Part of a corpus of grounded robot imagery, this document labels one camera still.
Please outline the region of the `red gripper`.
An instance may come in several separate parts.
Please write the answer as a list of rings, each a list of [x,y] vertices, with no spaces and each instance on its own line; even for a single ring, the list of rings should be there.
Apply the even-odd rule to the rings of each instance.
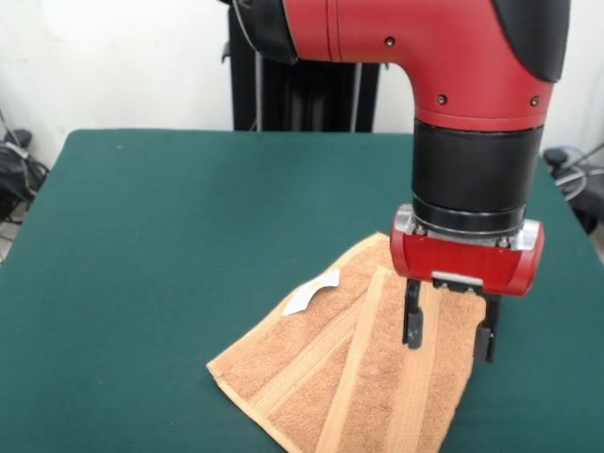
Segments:
[[[443,282],[453,290],[485,293],[486,311],[477,326],[474,360],[492,363],[501,295],[523,296],[529,291],[544,244],[544,225],[535,220],[526,220],[508,237],[463,239],[420,226],[412,207],[400,206],[393,220],[390,250],[396,272],[410,278],[404,297],[402,343],[409,349],[422,345],[420,281]]]

